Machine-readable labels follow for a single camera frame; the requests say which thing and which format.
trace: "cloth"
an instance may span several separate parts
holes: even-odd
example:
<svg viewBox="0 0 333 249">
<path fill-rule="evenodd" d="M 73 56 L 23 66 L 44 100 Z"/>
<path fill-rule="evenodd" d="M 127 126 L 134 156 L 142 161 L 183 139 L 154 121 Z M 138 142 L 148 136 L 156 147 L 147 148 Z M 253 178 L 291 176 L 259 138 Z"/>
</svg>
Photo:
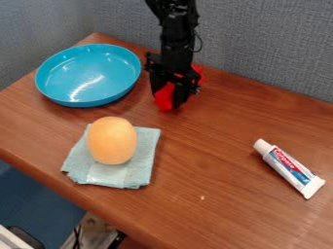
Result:
<svg viewBox="0 0 333 249">
<path fill-rule="evenodd" d="M 61 171 L 77 184 L 95 184 L 120 189 L 139 189 L 150 184 L 155 148 L 160 137 L 156 128 L 136 127 L 138 143 L 132 158 L 118 165 L 97 162 L 87 149 L 88 128 L 73 145 L 64 161 Z"/>
</svg>

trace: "blue bowl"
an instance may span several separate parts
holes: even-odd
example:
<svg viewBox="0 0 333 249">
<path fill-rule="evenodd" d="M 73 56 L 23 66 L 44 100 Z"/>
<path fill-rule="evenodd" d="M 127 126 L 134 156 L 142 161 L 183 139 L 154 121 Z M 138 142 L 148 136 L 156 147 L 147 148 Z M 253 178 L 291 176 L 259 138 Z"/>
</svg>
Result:
<svg viewBox="0 0 333 249">
<path fill-rule="evenodd" d="M 56 103 L 93 107 L 122 98 L 140 74 L 140 60 L 123 47 L 91 44 L 51 56 L 39 67 L 35 84 Z"/>
</svg>

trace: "chair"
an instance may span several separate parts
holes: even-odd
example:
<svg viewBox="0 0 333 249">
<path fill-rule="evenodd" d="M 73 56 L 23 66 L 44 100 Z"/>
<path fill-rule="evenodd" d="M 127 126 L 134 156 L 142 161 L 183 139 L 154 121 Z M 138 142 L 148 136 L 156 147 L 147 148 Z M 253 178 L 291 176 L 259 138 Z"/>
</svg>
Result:
<svg viewBox="0 0 333 249">
<path fill-rule="evenodd" d="M 84 210 L 0 160 L 0 224 L 29 233 L 47 249 L 59 249 Z"/>
</svg>

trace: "red label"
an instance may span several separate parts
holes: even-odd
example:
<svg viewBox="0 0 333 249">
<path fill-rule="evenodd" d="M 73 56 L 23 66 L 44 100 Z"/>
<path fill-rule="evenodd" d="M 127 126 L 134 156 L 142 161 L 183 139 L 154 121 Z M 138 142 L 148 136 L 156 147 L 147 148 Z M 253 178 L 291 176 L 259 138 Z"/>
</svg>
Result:
<svg viewBox="0 0 333 249">
<path fill-rule="evenodd" d="M 281 150 L 278 150 L 278 148 L 273 149 L 274 154 L 278 156 L 281 162 L 289 166 L 293 170 L 298 171 L 299 173 L 302 173 L 301 169 L 294 165 L 294 163 L 289 160 L 289 158 L 285 156 L 283 152 L 281 152 Z"/>
</svg>

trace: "gray wall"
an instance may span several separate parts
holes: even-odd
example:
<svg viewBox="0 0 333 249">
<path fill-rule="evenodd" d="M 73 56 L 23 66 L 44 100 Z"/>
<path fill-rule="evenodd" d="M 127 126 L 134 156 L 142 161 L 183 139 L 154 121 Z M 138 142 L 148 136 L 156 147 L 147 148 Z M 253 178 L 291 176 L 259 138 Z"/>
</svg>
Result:
<svg viewBox="0 0 333 249">
<path fill-rule="evenodd" d="M 92 30 L 80 0 L 0 0 L 0 89 Z"/>
<path fill-rule="evenodd" d="M 331 0 L 196 0 L 204 48 L 196 61 L 333 102 Z M 159 47 L 143 0 L 99 0 L 96 32 Z"/>
<path fill-rule="evenodd" d="M 333 102 L 331 0 L 196 2 L 199 63 Z M 144 0 L 0 0 L 0 88 L 92 31 L 159 48 Z"/>
</svg>

